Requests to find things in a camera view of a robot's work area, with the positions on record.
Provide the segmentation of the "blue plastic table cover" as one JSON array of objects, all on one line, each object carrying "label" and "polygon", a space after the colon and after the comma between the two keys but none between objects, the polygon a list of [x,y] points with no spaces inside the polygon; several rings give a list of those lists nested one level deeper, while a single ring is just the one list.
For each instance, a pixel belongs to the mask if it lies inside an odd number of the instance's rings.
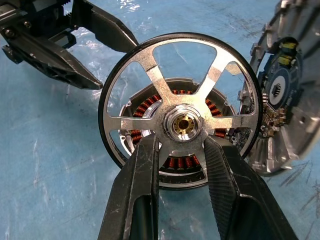
[{"label": "blue plastic table cover", "polygon": [[[141,43],[171,32],[221,39],[248,61],[278,0],[90,0],[120,18]],[[100,81],[124,55],[90,31],[69,52]],[[206,47],[170,45],[167,76],[202,79]],[[0,240],[97,240],[119,172],[98,128],[101,90],[50,79],[0,51]],[[265,178],[300,240],[320,240],[320,142],[292,170]],[[208,187],[160,191],[159,240],[220,240]]]}]

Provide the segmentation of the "finned motor cover circuit board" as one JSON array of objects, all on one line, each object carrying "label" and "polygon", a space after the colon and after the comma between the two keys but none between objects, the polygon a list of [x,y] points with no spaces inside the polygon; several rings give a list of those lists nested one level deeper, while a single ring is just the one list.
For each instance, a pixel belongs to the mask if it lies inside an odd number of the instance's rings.
[{"label": "finned motor cover circuit board", "polygon": [[320,140],[320,0],[280,0],[250,54],[263,117],[247,160],[272,176]]}]

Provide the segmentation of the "silver spoked rotor black rim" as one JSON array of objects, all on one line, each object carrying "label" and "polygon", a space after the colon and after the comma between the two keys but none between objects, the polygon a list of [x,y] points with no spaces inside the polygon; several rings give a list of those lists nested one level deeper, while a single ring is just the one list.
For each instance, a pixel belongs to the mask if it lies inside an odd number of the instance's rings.
[{"label": "silver spoked rotor black rim", "polygon": [[[216,57],[208,68],[200,86],[193,94],[174,94],[167,84],[154,58],[154,49],[166,44],[192,42],[212,47]],[[124,69],[133,62],[138,62],[162,99],[161,105],[151,118],[110,116],[107,112],[112,88]],[[246,78],[246,84],[253,97],[254,109],[249,114],[229,117],[214,117],[206,98],[218,82],[226,66],[235,62]],[[249,128],[247,143],[240,152],[246,157],[251,151],[259,134],[262,122],[262,93],[255,72],[234,48],[225,42],[200,33],[175,32],[151,38],[128,52],[109,74],[98,104],[98,125],[102,142],[115,161],[121,161],[121,153],[114,147],[110,132],[113,130],[151,130],[161,143],[159,164],[165,163],[169,156],[183,157],[203,153],[203,142],[215,129]],[[172,124],[181,114],[194,116],[197,130],[192,136],[175,135]]]}]

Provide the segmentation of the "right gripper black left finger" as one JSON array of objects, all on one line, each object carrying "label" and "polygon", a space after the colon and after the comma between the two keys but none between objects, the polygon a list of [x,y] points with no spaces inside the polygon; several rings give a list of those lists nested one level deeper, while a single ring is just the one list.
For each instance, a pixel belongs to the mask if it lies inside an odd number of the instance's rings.
[{"label": "right gripper black left finger", "polygon": [[140,140],[116,176],[97,240],[158,240],[159,140]]}]

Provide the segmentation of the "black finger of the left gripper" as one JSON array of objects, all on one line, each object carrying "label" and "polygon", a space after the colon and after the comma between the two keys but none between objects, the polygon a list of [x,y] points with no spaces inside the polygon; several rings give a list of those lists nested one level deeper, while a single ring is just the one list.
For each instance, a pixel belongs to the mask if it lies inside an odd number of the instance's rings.
[{"label": "black finger of the left gripper", "polygon": [[128,53],[139,44],[120,19],[87,0],[73,0],[71,24],[91,31],[98,41],[117,52]]},{"label": "black finger of the left gripper", "polygon": [[100,90],[103,87],[77,58],[53,41],[34,37],[12,26],[2,28],[0,33],[7,42],[2,50],[15,64],[25,61],[47,77],[79,89]]}]

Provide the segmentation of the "copper wound stator disc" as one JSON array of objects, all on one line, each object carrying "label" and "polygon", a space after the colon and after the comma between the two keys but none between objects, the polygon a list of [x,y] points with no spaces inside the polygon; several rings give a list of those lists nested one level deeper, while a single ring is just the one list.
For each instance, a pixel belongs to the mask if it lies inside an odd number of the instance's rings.
[{"label": "copper wound stator disc", "polygon": [[[188,78],[169,78],[167,83],[176,95],[193,94],[198,84]],[[120,111],[121,116],[150,118],[152,117],[162,99],[154,86],[149,85],[129,98],[129,101]],[[227,97],[217,89],[213,89],[206,97],[205,103],[213,117],[231,117],[236,115],[235,108],[227,101]],[[228,140],[242,152],[251,134],[248,127],[220,128],[213,130],[213,136]],[[131,155],[140,140],[151,130],[119,130],[119,139],[128,155]],[[194,153],[178,156],[170,154],[159,169],[159,186],[166,190],[186,190],[202,187],[207,183],[205,160]]]}]

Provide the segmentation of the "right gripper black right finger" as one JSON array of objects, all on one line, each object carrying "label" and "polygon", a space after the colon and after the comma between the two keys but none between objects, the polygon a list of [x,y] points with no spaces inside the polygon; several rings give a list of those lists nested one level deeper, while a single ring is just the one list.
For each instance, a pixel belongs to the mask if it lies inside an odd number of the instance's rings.
[{"label": "right gripper black right finger", "polygon": [[222,138],[204,140],[208,189],[221,240],[298,240],[266,182]]}]

